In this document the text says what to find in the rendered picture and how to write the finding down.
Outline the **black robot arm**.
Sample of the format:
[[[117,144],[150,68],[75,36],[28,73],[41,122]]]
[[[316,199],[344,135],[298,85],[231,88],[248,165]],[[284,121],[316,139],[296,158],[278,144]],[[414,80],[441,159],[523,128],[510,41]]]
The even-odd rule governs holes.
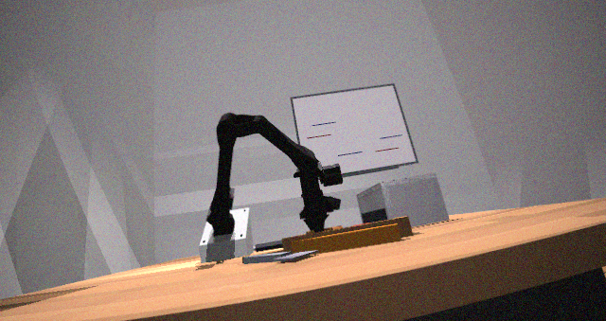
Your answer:
[[[206,216],[206,221],[212,226],[213,237],[233,233],[236,222],[230,209],[234,203],[234,189],[229,182],[232,152],[236,138],[250,134],[262,135],[291,158],[297,167],[294,178],[300,178],[302,190],[320,187],[318,177],[324,187],[343,184],[339,164],[322,167],[313,151],[294,143],[265,116],[226,113],[217,126],[220,146],[217,188]]]

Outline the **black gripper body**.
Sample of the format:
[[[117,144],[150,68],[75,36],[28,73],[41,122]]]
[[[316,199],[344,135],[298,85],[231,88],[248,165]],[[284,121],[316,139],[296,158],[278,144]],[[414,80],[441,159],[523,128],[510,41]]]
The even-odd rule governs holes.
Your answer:
[[[321,203],[320,187],[311,187],[302,190],[301,198],[303,198],[304,206],[300,213],[300,220],[308,219],[311,217],[327,215],[327,213],[334,212],[333,205],[331,203]]]

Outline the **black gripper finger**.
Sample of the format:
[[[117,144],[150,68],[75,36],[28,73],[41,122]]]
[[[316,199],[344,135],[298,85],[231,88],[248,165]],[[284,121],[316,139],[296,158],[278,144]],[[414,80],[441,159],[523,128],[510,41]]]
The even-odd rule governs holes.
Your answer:
[[[324,231],[325,220],[328,216],[329,215],[323,215],[308,218],[315,232]]]
[[[303,220],[305,222],[305,224],[310,228],[310,230],[314,230],[309,219]]]

